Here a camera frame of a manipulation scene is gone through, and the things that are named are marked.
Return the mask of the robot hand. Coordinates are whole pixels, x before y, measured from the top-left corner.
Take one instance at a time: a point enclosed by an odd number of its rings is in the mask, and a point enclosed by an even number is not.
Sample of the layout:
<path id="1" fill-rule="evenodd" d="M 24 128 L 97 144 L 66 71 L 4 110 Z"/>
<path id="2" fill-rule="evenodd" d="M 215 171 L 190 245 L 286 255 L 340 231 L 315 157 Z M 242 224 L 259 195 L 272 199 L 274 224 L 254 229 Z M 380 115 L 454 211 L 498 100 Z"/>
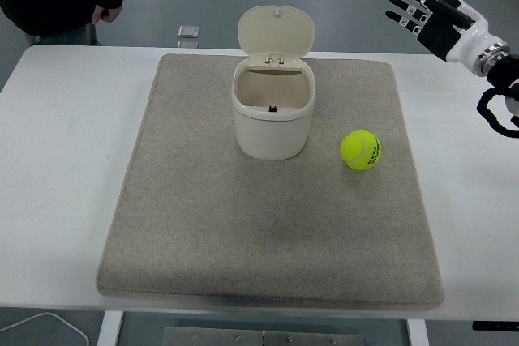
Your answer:
<path id="1" fill-rule="evenodd" d="M 487 20 L 463 0 L 389 0 L 399 11 L 385 15 L 413 33 L 444 62 L 461 63 L 483 77 L 510 54 L 508 44 L 489 33 Z"/>

